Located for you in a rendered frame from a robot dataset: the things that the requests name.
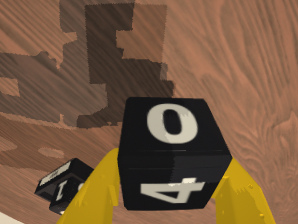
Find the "black number cube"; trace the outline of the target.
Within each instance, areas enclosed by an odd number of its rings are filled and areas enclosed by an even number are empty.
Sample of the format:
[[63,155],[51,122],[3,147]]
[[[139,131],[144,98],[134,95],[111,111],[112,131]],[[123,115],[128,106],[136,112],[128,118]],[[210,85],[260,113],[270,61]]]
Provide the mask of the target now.
[[73,176],[57,184],[49,210],[62,215],[83,184]]
[[232,159],[204,99],[126,100],[117,162],[127,210],[204,209]]

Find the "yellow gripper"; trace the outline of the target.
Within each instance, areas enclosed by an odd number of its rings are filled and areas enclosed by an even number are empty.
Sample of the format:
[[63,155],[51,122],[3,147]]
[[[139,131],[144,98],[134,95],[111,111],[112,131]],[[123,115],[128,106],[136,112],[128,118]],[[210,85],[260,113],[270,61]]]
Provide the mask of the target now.
[[[118,149],[101,160],[56,224],[112,224],[119,199]],[[260,186],[232,158],[211,196],[216,224],[276,224]]]

